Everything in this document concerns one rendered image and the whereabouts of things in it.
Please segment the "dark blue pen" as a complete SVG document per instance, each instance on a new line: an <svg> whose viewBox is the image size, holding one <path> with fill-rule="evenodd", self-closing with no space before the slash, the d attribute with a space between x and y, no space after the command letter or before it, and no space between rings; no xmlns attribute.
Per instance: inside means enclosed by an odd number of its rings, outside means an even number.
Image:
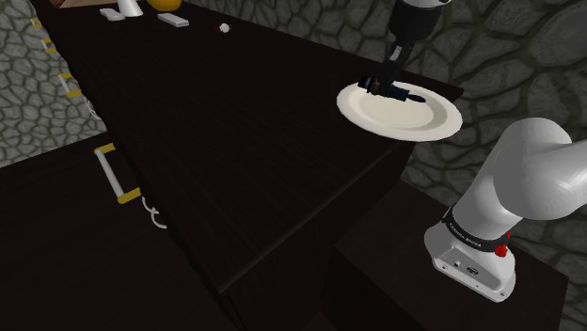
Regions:
<svg viewBox="0 0 587 331"><path fill-rule="evenodd" d="M397 87L394 84L382 86L374 76L363 76L357 86L366 90L367 93L386 98L392 98L401 102L411 100L413 102L425 103L426 100L419 95L412 94L408 89Z"/></svg>

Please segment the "white plate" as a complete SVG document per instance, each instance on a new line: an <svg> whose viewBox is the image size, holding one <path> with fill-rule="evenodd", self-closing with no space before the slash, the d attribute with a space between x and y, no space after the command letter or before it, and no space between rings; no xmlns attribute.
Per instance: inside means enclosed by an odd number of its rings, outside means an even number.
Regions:
<svg viewBox="0 0 587 331"><path fill-rule="evenodd" d="M395 82L394 85L422 97L424 101L399 101L375 96L352 84L340 91L337 106L349 121L361 129L397 140L437 141L461 129L462 115L445 97L409 83Z"/></svg>

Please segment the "dark wooden chest of drawers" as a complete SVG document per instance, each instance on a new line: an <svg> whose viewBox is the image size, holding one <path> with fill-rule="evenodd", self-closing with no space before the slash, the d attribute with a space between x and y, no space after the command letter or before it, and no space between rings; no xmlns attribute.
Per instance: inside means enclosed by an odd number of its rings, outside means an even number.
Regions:
<svg viewBox="0 0 587 331"><path fill-rule="evenodd" d="M182 6L0 0L0 331L303 331L413 146L336 105L372 63Z"/></svg>

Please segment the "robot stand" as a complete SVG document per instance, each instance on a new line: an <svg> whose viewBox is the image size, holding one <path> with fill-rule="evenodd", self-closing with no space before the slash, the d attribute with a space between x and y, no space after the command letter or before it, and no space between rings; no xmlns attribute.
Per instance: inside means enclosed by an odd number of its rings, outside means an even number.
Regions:
<svg viewBox="0 0 587 331"><path fill-rule="evenodd" d="M400 181L334 246L323 313L339 331L559 331L568 278L522 249L493 303L435 269L424 232L447 208Z"/></svg>

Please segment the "yellow round fruit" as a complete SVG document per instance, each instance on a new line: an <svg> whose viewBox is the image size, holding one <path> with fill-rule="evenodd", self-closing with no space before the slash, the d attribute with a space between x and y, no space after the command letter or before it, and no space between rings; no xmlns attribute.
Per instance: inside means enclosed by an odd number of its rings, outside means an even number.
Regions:
<svg viewBox="0 0 587 331"><path fill-rule="evenodd" d="M146 0L154 9L161 12L170 12L177 10L182 0Z"/></svg>

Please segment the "white cone-shaped vase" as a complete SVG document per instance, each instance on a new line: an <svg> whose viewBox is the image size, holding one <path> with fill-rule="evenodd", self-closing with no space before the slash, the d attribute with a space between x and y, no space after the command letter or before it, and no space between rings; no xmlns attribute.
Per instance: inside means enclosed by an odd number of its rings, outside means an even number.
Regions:
<svg viewBox="0 0 587 331"><path fill-rule="evenodd" d="M143 15L141 7L137 0L117 0L119 12L124 17L140 17Z"/></svg>

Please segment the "brown flat box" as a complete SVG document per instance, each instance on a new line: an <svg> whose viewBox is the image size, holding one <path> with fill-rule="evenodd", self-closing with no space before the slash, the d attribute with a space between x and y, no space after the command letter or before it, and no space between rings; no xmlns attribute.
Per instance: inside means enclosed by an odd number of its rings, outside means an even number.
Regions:
<svg viewBox="0 0 587 331"><path fill-rule="evenodd" d="M56 8L80 8L116 4L118 0L48 0Z"/></svg>

